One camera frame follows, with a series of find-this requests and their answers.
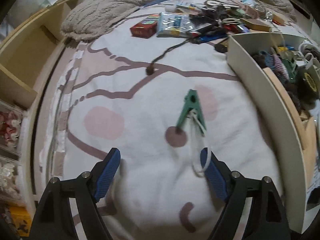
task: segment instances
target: brown circle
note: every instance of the brown circle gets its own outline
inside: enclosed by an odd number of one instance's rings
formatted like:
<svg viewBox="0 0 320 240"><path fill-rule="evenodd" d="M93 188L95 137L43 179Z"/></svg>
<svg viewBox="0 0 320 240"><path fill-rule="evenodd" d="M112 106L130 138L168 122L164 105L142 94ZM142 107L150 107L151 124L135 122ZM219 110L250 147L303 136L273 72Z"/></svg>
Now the brown circle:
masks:
<svg viewBox="0 0 320 240"><path fill-rule="evenodd" d="M165 140L172 147L182 147L185 146L188 138L184 130L175 126L170 126L165 131Z"/></svg>

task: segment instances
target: white cardboard box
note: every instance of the white cardboard box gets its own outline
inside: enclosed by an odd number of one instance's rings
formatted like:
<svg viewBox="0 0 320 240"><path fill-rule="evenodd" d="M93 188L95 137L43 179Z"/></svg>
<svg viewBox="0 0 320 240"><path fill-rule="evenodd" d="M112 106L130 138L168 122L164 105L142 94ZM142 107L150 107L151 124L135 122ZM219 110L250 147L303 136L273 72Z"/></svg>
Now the white cardboard box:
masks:
<svg viewBox="0 0 320 240"><path fill-rule="evenodd" d="M283 34L285 44L298 49L305 38ZM300 140L277 90L250 55L283 46L279 33L245 33L229 38L228 64L239 76L270 132L279 161L289 226L301 232L306 210L306 174Z"/></svg>

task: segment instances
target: pink cheek patch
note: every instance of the pink cheek patch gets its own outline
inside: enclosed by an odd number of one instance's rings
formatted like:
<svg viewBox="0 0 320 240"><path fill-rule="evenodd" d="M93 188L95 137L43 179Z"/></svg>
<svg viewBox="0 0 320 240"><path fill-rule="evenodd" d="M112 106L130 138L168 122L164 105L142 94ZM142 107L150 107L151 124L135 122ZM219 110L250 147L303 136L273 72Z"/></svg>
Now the pink cheek patch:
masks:
<svg viewBox="0 0 320 240"><path fill-rule="evenodd" d="M211 89L206 86L195 86L198 96L200 98L200 104L204 115L204 120L212 121L218 114L218 102Z"/></svg>
<svg viewBox="0 0 320 240"><path fill-rule="evenodd" d="M92 136L115 140L124 131L124 118L108 108L96 106L84 117L84 127Z"/></svg>

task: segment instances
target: green clip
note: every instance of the green clip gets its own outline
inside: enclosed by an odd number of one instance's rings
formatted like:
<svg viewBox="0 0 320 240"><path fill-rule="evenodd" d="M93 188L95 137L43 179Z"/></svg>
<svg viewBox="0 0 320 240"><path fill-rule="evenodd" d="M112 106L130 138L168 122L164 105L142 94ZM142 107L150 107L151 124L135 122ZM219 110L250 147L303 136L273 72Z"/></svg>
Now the green clip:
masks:
<svg viewBox="0 0 320 240"><path fill-rule="evenodd" d="M192 109L195 109L197 111L197 117L199 122L203 125L203 127L205 129L205 123L204 123L204 118L203 118L203 114L202 114L202 110L201 110L201 106L200 106L200 101L198 98L198 94L197 94L197 90L192 90L190 89L188 92L188 95L186 95L186 97L184 98L184 106L182 109L182 112L179 116L178 122L176 127L181 129L181 126L183 125L184 120L186 119L187 115L189 114L189 112Z"/></svg>

